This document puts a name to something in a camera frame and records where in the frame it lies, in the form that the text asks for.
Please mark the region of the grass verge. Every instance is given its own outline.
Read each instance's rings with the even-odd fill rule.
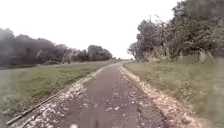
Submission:
[[[215,127],[224,127],[224,67],[214,64],[127,63],[124,67],[174,97]]]
[[[0,71],[0,111],[11,117],[90,72],[117,61],[75,63]]]

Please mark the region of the road edge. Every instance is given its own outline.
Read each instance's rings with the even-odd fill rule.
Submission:
[[[140,77],[128,71],[123,65],[121,66],[121,70],[138,83],[139,88],[148,95],[152,103],[166,117],[165,121],[169,125],[169,128],[211,128],[207,120],[195,117],[180,102],[164,94],[162,91],[153,88],[149,83],[142,81]]]
[[[16,117],[12,118],[11,120],[7,121],[6,122],[6,125],[8,127],[10,127],[10,126],[13,127],[14,125],[17,125],[16,124],[17,122],[19,122],[20,120],[22,120],[22,118],[25,118],[28,114],[30,114],[31,112],[33,112],[35,109],[40,108],[42,105],[46,104],[47,102],[50,102],[52,99],[60,96],[61,94],[65,93],[66,91],[69,91],[69,89],[75,87],[76,85],[83,85],[84,83],[86,83],[89,80],[91,80],[94,77],[96,77],[100,72],[102,72],[104,70],[104,68],[106,68],[108,66],[111,66],[113,64],[109,64],[109,65],[103,66],[103,67],[97,69],[96,71],[91,72],[91,73],[87,74],[86,76],[80,78],[78,81],[76,81],[76,82],[74,82],[72,84],[69,84],[69,86],[67,86],[64,89],[60,90],[56,94],[48,97],[44,101],[36,104],[35,106],[33,106],[33,107],[29,108],[28,110],[26,110],[26,111],[22,112],[21,114],[19,114],[18,116],[16,116]],[[24,125],[28,124],[31,120],[33,120],[33,116],[31,118],[28,118],[27,121],[25,121],[25,123],[23,123],[23,126],[21,126],[21,127],[24,127]]]

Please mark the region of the tree line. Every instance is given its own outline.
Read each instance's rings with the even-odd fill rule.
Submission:
[[[90,45],[87,50],[77,50],[43,38],[15,36],[11,30],[0,28],[0,67],[100,61],[111,58],[112,54],[101,46]]]
[[[143,20],[138,26],[137,42],[128,53],[136,60],[197,55],[199,61],[224,57],[224,1],[185,0],[174,8],[174,17],[163,22]]]

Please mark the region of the road surface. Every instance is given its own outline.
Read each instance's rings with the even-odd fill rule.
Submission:
[[[166,128],[159,110],[120,66],[107,66],[69,93],[73,96],[51,101],[18,124],[27,128]]]

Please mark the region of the sky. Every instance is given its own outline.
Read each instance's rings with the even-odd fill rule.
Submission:
[[[168,21],[179,0],[0,0],[0,28],[76,49],[100,45],[131,58],[137,26],[155,14]]]

